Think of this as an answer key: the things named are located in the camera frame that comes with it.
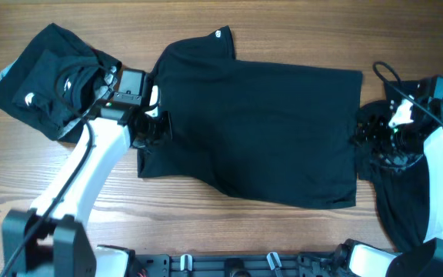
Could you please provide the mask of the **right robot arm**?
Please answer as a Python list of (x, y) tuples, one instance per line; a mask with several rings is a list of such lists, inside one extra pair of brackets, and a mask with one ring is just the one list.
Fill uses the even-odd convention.
[(397, 252), (347, 240), (338, 276), (443, 276), (443, 101), (362, 107), (353, 138), (358, 176), (376, 191), (379, 218)]

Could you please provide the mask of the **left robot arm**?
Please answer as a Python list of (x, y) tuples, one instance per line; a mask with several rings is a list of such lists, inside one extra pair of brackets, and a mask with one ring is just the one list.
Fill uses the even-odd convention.
[(3, 276), (136, 276), (132, 249), (92, 247), (85, 227), (115, 164), (131, 148), (171, 138), (158, 103), (98, 100), (80, 115), (83, 133), (68, 161), (28, 211), (11, 210), (2, 225)]

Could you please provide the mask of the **black t-shirt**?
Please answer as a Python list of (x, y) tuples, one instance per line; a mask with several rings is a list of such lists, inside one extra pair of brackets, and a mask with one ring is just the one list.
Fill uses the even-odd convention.
[(306, 209), (355, 205), (361, 72), (238, 60), (225, 26), (171, 43), (152, 78), (172, 138), (138, 151), (141, 178), (188, 176)]

